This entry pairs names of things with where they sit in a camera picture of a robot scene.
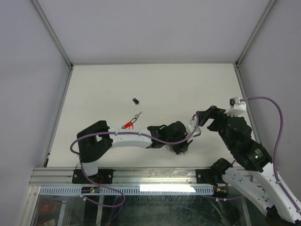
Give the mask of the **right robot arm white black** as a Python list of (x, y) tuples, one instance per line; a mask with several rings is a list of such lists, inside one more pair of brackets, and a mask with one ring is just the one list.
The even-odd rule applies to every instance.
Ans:
[(296, 197), (291, 192), (284, 192), (285, 185), (276, 180), (272, 157), (260, 143), (252, 139), (252, 129), (242, 117), (244, 112), (246, 104), (241, 103), (234, 104), (228, 110), (213, 105), (196, 114), (201, 127), (208, 119), (212, 120), (208, 130), (219, 134), (236, 162), (249, 171), (261, 187), (244, 179), (224, 158), (218, 159), (209, 169), (202, 170), (197, 177), (214, 186), (225, 182), (235, 187), (265, 215), (271, 226), (299, 226), (301, 203), (293, 204), (290, 198)]

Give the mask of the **large grey keyring yellow handle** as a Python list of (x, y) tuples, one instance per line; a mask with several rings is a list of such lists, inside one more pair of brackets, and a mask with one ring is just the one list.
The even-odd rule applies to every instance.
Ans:
[(184, 155), (188, 151), (188, 146), (178, 147), (178, 146), (172, 146), (172, 145), (165, 145), (166, 149), (175, 154), (175, 155)]

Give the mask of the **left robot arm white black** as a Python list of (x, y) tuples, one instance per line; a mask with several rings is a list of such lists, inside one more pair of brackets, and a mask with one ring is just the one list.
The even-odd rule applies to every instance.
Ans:
[(111, 148), (140, 147), (159, 149), (169, 146), (176, 154), (184, 153), (198, 132), (196, 121), (185, 126), (176, 121), (170, 125), (148, 126), (130, 130), (109, 127), (106, 121), (98, 121), (77, 134), (82, 177), (89, 183), (98, 179), (97, 161)]

